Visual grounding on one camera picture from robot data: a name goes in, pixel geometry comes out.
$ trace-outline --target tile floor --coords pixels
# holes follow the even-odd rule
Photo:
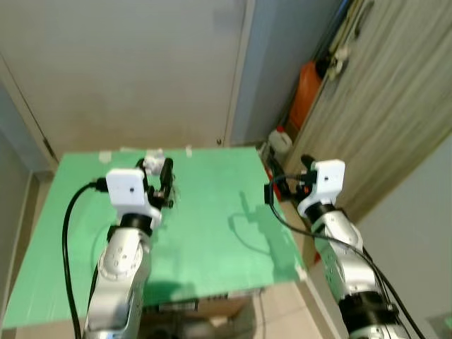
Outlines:
[[[40,182],[37,196],[33,229],[39,218],[51,179]],[[287,206],[282,209],[287,214]],[[183,339],[221,338],[221,339],[321,339],[314,320],[309,313],[307,303],[303,300],[297,286],[293,282],[267,288],[261,295],[255,296],[252,302],[233,320],[214,318],[209,321],[194,321],[183,327]],[[72,338],[73,332],[69,321],[20,328],[16,331],[16,339]],[[145,333],[141,338],[150,338]]]

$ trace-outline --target green table surface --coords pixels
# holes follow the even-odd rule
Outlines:
[[[70,153],[61,161],[8,303],[4,328],[69,319],[61,226],[72,195],[113,167],[133,167],[145,151]],[[290,231],[263,202],[268,181],[253,148],[168,150],[176,199],[151,237],[146,305],[178,302],[299,280],[304,264]],[[160,187],[158,177],[148,178]],[[79,316],[116,211],[107,194],[85,192],[69,225],[69,257]]]

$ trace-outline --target wall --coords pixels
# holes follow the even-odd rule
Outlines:
[[[49,163],[37,147],[9,94],[0,82],[0,132],[9,140],[22,162],[33,172],[49,169]]]
[[[275,127],[300,68],[313,56],[340,0],[258,0],[231,143],[263,140]]]
[[[30,171],[0,131],[0,305],[5,307],[14,246]]]
[[[367,250],[427,338],[440,338],[427,319],[451,312],[451,206],[449,136],[358,224]]]

